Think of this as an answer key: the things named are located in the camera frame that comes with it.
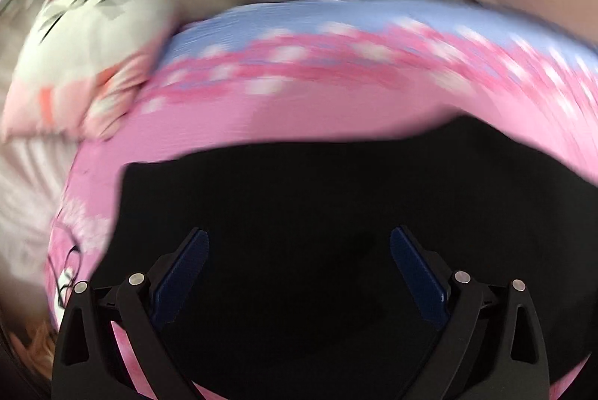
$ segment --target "bed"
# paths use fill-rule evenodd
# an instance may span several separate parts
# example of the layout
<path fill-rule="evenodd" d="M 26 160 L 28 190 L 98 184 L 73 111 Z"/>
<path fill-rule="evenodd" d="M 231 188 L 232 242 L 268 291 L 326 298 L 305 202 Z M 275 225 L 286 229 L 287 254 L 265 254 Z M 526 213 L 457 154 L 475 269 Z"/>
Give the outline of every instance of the bed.
<path fill-rule="evenodd" d="M 596 68 L 592 47 L 554 29 L 438 0 L 258 4 L 186 26 L 125 127 L 79 149 L 52 229 L 53 317 L 103 256 L 130 162 L 245 142 L 408 136 L 465 112 L 597 182 Z"/>

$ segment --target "pink fabric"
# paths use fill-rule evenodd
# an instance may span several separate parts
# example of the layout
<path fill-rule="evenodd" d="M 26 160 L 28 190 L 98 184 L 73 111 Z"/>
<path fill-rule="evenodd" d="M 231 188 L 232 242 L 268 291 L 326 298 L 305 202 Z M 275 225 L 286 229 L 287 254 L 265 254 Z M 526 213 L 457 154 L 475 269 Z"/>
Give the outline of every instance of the pink fabric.
<path fill-rule="evenodd" d="M 577 365 L 574 369 L 569 371 L 563 378 L 558 380 L 556 383 L 550 386 L 550 400 L 557 400 L 564 392 L 566 392 L 567 388 L 571 386 L 573 380 L 577 377 L 581 369 L 585 366 L 587 360 L 590 358 L 588 356 L 585 358 L 579 365 Z"/>
<path fill-rule="evenodd" d="M 333 53 L 341 63 L 326 66 Z M 521 83 L 513 83 L 514 72 Z M 558 55 L 541 55 L 523 41 L 503 48 L 423 25 L 383 34 L 276 35 L 240 52 L 174 61 L 142 91 L 111 140 L 81 146 L 57 217 L 61 226 L 52 232 L 50 263 L 60 275 L 73 246 L 67 226 L 83 251 L 78 280 L 90 277 L 108 244 L 128 162 L 234 143 L 407 136 L 467 112 L 598 182 L 595 97 L 595 80 Z M 60 320 L 51 270 L 47 276 Z M 128 341 L 117 337 L 136 387 L 152 398 Z M 553 386 L 551 398 L 561 391 Z"/>

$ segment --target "blue gripper pad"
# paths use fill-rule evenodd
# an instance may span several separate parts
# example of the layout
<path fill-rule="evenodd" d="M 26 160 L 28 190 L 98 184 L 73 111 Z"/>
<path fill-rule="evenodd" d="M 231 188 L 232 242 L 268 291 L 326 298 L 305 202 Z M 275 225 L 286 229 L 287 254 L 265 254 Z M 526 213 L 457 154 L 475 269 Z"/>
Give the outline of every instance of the blue gripper pad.
<path fill-rule="evenodd" d="M 422 318 L 431 322 L 437 331 L 442 330 L 449 321 L 446 292 L 400 227 L 391 234 L 391 254 Z"/>
<path fill-rule="evenodd" d="M 162 279 L 152 297 L 150 320 L 158 331 L 173 322 L 206 263 L 210 250 L 207 233 L 198 230 L 186 247 L 176 257 L 170 270 Z"/>

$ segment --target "silver screw head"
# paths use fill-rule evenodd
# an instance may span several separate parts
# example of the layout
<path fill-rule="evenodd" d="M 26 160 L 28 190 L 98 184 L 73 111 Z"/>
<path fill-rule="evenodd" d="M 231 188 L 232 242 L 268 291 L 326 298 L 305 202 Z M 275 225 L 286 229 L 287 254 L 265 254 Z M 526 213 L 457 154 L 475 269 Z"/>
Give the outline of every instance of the silver screw head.
<path fill-rule="evenodd" d="M 516 291 L 523 292 L 525 290 L 525 282 L 519 279 L 513 281 L 513 288 Z"/>
<path fill-rule="evenodd" d="M 131 285 L 139 285 L 145 280 L 145 276 L 143 274 L 137 273 L 133 274 L 129 277 L 129 283 Z"/>
<path fill-rule="evenodd" d="M 81 282 L 77 282 L 73 287 L 73 290 L 76 294 L 82 294 L 87 290 L 87 282 L 85 282 L 84 280 L 82 280 Z"/>
<path fill-rule="evenodd" d="M 458 283 L 469 283 L 469 281 L 471 280 L 471 276 L 467 272 L 463 272 L 462 270 L 460 270 L 459 272 L 455 272 L 454 279 Z"/>

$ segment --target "white bedding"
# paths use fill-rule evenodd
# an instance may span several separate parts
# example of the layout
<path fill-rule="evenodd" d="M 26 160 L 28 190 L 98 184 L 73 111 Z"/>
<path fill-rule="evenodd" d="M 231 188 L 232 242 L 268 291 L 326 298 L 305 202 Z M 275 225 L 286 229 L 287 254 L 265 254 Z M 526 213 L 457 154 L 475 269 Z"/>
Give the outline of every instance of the white bedding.
<path fill-rule="evenodd" d="M 25 37 L 44 0 L 0 4 L 0 111 Z M 77 146 L 56 137 L 0 145 L 0 307 L 9 325 L 46 314 L 50 224 Z"/>

